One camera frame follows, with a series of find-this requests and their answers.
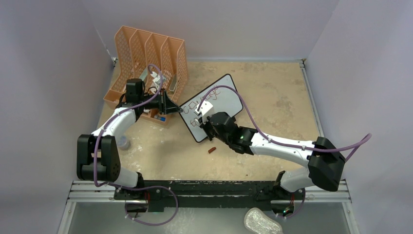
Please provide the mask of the brown marker cap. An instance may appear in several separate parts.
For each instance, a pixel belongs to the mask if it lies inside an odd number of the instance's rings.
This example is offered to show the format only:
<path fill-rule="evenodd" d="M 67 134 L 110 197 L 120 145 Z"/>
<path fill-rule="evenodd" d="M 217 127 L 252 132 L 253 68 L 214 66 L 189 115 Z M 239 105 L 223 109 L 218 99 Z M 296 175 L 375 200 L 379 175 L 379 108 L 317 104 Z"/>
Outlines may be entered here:
<path fill-rule="evenodd" d="M 212 147 L 211 149 L 208 150 L 208 153 L 211 154 L 212 152 L 214 152 L 216 150 L 216 147 Z"/>

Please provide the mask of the black framed whiteboard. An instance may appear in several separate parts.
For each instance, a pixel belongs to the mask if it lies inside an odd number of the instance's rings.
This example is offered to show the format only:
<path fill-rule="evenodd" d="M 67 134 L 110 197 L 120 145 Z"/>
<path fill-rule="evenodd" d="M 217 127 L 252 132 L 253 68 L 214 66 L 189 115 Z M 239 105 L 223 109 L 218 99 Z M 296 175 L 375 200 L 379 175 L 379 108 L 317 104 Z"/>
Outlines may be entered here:
<path fill-rule="evenodd" d="M 179 115 L 197 143 L 207 138 L 206 133 L 195 121 L 197 118 L 195 110 L 203 97 L 213 105 L 216 112 L 226 112 L 231 117 L 243 110 L 243 104 L 232 89 L 237 89 L 235 82 L 231 74 L 225 74 L 180 105 L 183 111 Z"/>

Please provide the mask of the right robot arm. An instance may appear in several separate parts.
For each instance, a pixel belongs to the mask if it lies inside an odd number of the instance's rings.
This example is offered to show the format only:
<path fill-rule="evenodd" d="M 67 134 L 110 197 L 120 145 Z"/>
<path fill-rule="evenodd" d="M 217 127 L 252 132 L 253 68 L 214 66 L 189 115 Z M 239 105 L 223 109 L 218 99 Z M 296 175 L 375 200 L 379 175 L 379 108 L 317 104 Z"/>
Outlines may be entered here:
<path fill-rule="evenodd" d="M 262 135 L 257 129 L 238 126 L 235 118 L 226 112 L 197 117 L 209 140 L 217 138 L 239 154 L 273 156 L 301 165 L 299 169 L 279 173 L 273 186 L 277 197 L 286 198 L 310 186 L 330 192 L 338 190 L 345 158 L 327 138 L 301 141 L 295 148 L 294 140 Z"/>

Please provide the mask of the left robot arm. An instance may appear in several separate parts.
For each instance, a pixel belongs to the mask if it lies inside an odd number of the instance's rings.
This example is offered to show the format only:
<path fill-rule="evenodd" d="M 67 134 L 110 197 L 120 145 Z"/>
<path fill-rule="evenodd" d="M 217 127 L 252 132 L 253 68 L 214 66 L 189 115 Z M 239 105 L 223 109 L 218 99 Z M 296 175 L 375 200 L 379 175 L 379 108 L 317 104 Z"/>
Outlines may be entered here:
<path fill-rule="evenodd" d="M 93 181 L 96 187 L 114 184 L 126 187 L 132 199 L 145 194 L 143 177 L 121 166 L 117 142 L 144 110 L 156 109 L 162 115 L 182 112 L 164 89 L 155 94 L 145 93 L 145 84 L 138 78 L 127 80 L 126 91 L 121 95 L 113 115 L 91 134 L 77 139 L 76 174 L 81 180 Z"/>

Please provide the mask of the grey rounded case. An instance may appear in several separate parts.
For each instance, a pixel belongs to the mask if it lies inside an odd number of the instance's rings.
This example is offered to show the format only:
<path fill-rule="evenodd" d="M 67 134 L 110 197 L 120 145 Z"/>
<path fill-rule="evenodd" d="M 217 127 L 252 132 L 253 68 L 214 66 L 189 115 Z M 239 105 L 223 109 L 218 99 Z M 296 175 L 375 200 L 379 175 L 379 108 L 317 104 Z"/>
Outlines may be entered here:
<path fill-rule="evenodd" d="M 171 80 L 171 83 L 170 83 L 170 86 L 169 86 L 169 91 L 171 93 L 174 93 L 176 87 L 177 87 L 177 75 L 175 74 L 173 79 Z"/>

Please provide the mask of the peach plastic file organizer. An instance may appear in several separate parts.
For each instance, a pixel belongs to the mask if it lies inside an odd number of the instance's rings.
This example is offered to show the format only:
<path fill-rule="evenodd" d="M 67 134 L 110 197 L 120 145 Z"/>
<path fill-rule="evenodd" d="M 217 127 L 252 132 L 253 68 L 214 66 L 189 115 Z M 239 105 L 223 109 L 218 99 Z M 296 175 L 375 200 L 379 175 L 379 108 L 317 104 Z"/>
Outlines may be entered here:
<path fill-rule="evenodd" d="M 104 96 L 106 104 L 111 109 L 116 107 L 119 98 L 125 92 L 126 81 L 138 78 L 149 64 L 154 64 L 160 69 L 165 77 L 163 89 L 172 101 L 178 102 L 188 81 L 186 46 L 183 39 L 121 26 L 114 40 L 120 73 Z M 175 92 L 171 93 L 169 86 L 175 74 L 177 87 Z"/>

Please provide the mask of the grey eraser block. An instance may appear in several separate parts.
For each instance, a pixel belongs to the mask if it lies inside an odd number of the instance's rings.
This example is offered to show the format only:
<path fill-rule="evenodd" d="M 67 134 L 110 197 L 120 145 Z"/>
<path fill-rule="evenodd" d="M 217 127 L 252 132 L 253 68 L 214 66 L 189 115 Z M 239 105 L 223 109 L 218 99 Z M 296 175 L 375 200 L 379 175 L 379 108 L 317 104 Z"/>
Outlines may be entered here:
<path fill-rule="evenodd" d="M 139 75 L 139 79 L 142 80 L 144 83 L 147 83 L 148 78 L 148 70 L 144 69 L 142 73 Z"/>

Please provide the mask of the clear plastic jar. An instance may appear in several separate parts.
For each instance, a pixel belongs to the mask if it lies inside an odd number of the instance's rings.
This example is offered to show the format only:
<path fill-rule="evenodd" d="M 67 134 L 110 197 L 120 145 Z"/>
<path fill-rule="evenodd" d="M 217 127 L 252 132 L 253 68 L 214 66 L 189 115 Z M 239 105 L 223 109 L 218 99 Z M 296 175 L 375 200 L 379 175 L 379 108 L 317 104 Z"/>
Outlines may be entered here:
<path fill-rule="evenodd" d="M 116 141 L 117 147 L 120 150 L 126 151 L 130 148 L 131 142 L 128 140 L 126 136 L 121 136 L 117 141 Z"/>

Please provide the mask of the silver foil pouch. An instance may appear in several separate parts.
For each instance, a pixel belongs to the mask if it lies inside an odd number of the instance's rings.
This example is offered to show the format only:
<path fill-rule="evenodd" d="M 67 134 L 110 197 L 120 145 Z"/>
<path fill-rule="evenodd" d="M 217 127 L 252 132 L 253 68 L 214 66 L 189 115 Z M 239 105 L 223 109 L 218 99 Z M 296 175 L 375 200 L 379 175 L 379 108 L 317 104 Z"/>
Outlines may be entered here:
<path fill-rule="evenodd" d="M 282 234 L 282 226 L 259 208 L 251 208 L 244 216 L 244 226 L 254 234 Z"/>

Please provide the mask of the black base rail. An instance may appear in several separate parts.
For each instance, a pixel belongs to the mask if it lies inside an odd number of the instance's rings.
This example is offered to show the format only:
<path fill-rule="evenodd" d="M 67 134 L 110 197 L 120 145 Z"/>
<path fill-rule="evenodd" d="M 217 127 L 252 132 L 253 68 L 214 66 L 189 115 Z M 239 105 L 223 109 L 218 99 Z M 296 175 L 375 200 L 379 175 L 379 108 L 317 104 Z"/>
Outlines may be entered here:
<path fill-rule="evenodd" d="M 275 181 L 145 180 L 145 190 L 124 188 L 114 193 L 116 201 L 143 203 L 148 212 L 165 208 L 260 208 L 282 213 L 301 202 L 304 189 L 294 193 Z"/>

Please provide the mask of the aluminium frame rail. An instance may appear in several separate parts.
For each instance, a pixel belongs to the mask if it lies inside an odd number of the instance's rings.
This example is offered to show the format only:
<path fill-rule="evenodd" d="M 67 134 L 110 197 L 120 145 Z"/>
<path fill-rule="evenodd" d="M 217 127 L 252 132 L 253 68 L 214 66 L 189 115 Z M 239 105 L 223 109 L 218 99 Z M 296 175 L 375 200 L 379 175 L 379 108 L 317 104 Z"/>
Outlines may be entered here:
<path fill-rule="evenodd" d="M 343 180 L 340 181 L 337 193 L 339 193 L 339 195 L 337 195 L 337 197 L 342 198 L 346 202 L 352 203 L 352 198 L 351 198 L 351 194 L 350 194 L 348 183 L 347 183 L 346 179 L 343 179 Z"/>

